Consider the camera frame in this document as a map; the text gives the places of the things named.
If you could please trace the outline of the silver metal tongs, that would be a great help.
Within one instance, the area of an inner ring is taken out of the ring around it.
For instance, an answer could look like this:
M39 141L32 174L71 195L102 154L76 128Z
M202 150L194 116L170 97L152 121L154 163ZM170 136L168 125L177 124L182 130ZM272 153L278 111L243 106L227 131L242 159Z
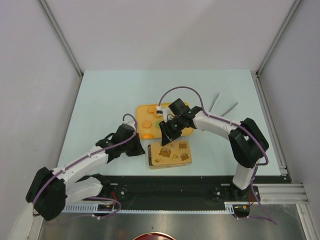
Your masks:
M225 117L237 105L238 101L235 101L233 98L224 97L222 93L218 92L213 97L213 101L209 107L208 112L216 116Z

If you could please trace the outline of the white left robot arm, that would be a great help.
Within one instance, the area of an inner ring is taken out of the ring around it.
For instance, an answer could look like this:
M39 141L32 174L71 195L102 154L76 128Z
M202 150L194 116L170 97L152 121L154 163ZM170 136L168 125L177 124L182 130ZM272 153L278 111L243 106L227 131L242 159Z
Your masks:
M39 169L25 200L33 205L36 215L46 221L56 218L66 206L97 197L110 196L109 182L100 174L82 179L86 174L119 158L122 154L136 157L145 154L134 123L122 123L116 132L99 140L84 156L54 169Z

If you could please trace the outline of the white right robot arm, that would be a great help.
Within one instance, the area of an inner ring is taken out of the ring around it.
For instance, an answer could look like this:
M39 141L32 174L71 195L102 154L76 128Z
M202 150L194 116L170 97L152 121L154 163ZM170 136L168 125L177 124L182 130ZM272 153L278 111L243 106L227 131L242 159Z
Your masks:
M207 131L228 140L237 161L230 194L237 201L248 196L248 186L255 169L269 149L268 141L253 119L233 122L209 115L200 106L190 108L180 98L168 107L158 105L156 113L163 116L163 121L159 123L162 146L181 137L182 130L187 128Z

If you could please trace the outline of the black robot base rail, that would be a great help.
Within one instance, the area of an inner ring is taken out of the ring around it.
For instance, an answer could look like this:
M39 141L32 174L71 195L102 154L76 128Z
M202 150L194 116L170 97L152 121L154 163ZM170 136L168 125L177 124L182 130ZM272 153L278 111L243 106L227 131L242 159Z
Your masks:
M222 202L260 199L256 186L237 190L231 176L111 176L97 197L115 197L127 210L209 210Z

